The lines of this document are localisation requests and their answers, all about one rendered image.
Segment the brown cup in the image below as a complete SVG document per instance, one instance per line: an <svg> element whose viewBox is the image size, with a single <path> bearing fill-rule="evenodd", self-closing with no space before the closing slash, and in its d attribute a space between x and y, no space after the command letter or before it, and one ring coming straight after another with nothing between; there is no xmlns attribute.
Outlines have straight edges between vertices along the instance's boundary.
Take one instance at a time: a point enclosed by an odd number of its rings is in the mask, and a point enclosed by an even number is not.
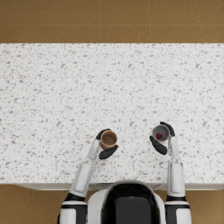
<svg viewBox="0 0 224 224"><path fill-rule="evenodd" d="M101 135L101 147L104 150L114 148L117 142L117 135L112 130L106 130Z"/></svg>

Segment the grey cup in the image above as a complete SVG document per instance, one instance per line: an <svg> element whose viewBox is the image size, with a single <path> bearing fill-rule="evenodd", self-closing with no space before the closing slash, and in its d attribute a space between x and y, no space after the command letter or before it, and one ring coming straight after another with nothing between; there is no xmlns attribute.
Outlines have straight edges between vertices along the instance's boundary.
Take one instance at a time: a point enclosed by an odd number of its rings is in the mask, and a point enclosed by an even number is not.
<svg viewBox="0 0 224 224"><path fill-rule="evenodd" d="M163 135L162 138L159 139L159 140L157 140L157 133L160 133L160 134ZM169 129L168 129L165 125L160 124L160 125L156 126L156 127L152 130L152 134L151 134L151 135L152 135L152 136L154 137L154 139L157 140L158 142L164 142L164 141L166 141L166 140L169 138L169 136L170 136L170 131L169 131Z"/></svg>

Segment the robot body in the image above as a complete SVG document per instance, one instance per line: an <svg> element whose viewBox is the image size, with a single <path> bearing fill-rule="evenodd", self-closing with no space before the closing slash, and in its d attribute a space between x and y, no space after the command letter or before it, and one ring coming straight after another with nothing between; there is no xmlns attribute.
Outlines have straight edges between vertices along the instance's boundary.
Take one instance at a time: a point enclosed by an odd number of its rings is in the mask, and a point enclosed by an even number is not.
<svg viewBox="0 0 224 224"><path fill-rule="evenodd" d="M87 224L166 224L165 204L147 184L121 180L89 198Z"/></svg>

